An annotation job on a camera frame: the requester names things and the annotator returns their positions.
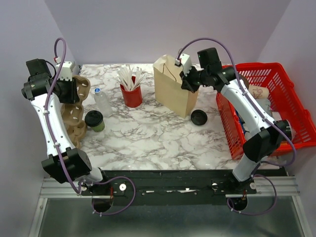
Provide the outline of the grey printed snack bag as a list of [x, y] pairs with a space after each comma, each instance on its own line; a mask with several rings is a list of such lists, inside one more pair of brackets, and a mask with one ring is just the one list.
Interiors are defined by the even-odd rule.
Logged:
[[261, 108], [267, 113], [269, 116], [272, 116], [271, 102], [268, 98], [257, 99], [257, 103], [261, 106]]

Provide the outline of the black mounting rail base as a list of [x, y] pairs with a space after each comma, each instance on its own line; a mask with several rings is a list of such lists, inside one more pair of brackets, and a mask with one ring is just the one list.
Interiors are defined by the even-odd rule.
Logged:
[[226, 196], [256, 194], [253, 180], [235, 183], [231, 170], [103, 170], [107, 184], [93, 185], [83, 196], [113, 198], [115, 206], [223, 205]]

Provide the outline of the white wrapped straws bundle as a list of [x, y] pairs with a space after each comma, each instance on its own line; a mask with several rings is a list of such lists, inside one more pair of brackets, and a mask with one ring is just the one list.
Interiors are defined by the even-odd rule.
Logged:
[[135, 73], [133, 73], [130, 66], [121, 67], [118, 70], [118, 81], [125, 91], [134, 91], [140, 86], [144, 78], [142, 69], [139, 67], [136, 67]]

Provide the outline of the beige printed paper cup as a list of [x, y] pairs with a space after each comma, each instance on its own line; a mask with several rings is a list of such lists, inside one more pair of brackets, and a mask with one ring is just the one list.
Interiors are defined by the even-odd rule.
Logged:
[[250, 85], [248, 91], [255, 99], [267, 99], [269, 90], [265, 87]]

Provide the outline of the black printed can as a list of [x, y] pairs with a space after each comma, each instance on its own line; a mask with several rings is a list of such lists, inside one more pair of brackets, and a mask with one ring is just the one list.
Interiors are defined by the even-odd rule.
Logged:
[[296, 136], [296, 131], [290, 124], [289, 120], [279, 120], [276, 122], [277, 127], [287, 136], [290, 141]]

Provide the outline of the beige paper takeout bag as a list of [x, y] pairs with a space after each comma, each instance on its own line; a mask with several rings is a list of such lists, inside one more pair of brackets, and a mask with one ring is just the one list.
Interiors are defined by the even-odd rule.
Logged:
[[156, 100], [185, 118], [195, 107], [198, 92], [192, 93], [181, 88], [182, 68], [175, 66], [175, 58], [163, 55], [153, 63]]

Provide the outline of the black plastic cup lid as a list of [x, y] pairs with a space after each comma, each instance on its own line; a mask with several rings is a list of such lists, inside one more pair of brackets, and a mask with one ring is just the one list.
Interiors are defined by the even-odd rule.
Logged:
[[84, 118], [87, 126], [96, 127], [103, 122], [103, 115], [97, 110], [89, 111]]

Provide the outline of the red plastic cup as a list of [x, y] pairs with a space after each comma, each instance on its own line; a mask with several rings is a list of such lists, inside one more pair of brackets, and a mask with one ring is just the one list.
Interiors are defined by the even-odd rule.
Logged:
[[126, 91], [123, 85], [120, 85], [124, 103], [130, 108], [136, 108], [143, 102], [141, 86], [138, 86], [133, 91]]

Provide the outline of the green paper coffee cup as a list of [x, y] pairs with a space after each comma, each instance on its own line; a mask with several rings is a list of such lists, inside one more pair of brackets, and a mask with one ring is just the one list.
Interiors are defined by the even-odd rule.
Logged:
[[105, 124], [104, 124], [103, 119], [93, 120], [93, 121], [89, 122], [89, 127], [94, 132], [101, 132], [105, 129]]

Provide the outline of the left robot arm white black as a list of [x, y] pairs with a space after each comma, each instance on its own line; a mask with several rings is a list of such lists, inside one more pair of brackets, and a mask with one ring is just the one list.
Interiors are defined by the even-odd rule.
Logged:
[[99, 168], [92, 166], [79, 144], [87, 129], [82, 119], [82, 102], [88, 96], [90, 82], [73, 76], [73, 62], [62, 62], [59, 58], [55, 62], [51, 74], [50, 62], [27, 61], [30, 76], [21, 90], [35, 109], [44, 132], [47, 158], [41, 162], [42, 167], [61, 184], [84, 182], [104, 195], [109, 191], [109, 182], [103, 179]]

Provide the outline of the brown cardboard cup carrier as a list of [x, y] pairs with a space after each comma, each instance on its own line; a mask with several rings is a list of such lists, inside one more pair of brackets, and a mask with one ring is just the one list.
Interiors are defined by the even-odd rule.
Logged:
[[79, 98], [78, 102], [74, 104], [62, 104], [61, 115], [65, 128], [71, 130], [77, 126], [82, 128], [80, 125], [83, 117], [83, 101], [88, 97], [90, 91], [90, 81], [81, 76], [73, 76], [73, 80], [76, 82], [76, 93]]
[[85, 137], [86, 132], [87, 132], [86, 123], [82, 120], [77, 125], [65, 124], [65, 126], [66, 126], [67, 134], [71, 142], [76, 148], [80, 149], [81, 140]]

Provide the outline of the clear plastic water bottle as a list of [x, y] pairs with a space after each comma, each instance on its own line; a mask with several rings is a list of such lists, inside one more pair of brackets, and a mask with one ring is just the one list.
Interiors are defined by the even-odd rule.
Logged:
[[109, 99], [104, 91], [100, 88], [94, 89], [94, 100], [99, 108], [99, 111], [104, 117], [110, 117], [113, 113]]

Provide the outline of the red plastic basket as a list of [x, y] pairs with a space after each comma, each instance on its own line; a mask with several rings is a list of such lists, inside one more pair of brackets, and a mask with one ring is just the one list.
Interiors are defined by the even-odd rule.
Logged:
[[[268, 99], [273, 111], [287, 119], [296, 134], [292, 140], [295, 148], [314, 147], [316, 145], [316, 127], [308, 110], [304, 109], [294, 90], [294, 83], [288, 77], [280, 63], [240, 63], [237, 71], [251, 85], [266, 87]], [[221, 94], [216, 102], [233, 160], [243, 155], [244, 133], [232, 104]]]

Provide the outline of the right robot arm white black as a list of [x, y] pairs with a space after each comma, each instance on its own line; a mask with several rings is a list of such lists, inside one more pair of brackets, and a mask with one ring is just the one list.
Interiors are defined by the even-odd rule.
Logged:
[[245, 181], [260, 163], [280, 147], [283, 140], [292, 144], [292, 134], [286, 120], [276, 121], [264, 111], [248, 91], [235, 66], [222, 66], [217, 50], [209, 48], [198, 52], [201, 70], [191, 63], [188, 54], [179, 52], [175, 65], [182, 68], [181, 88], [192, 93], [200, 86], [213, 87], [224, 96], [242, 117], [250, 132], [250, 139], [243, 145], [243, 156], [233, 169], [233, 178], [227, 181], [228, 190], [234, 194], [245, 188]]

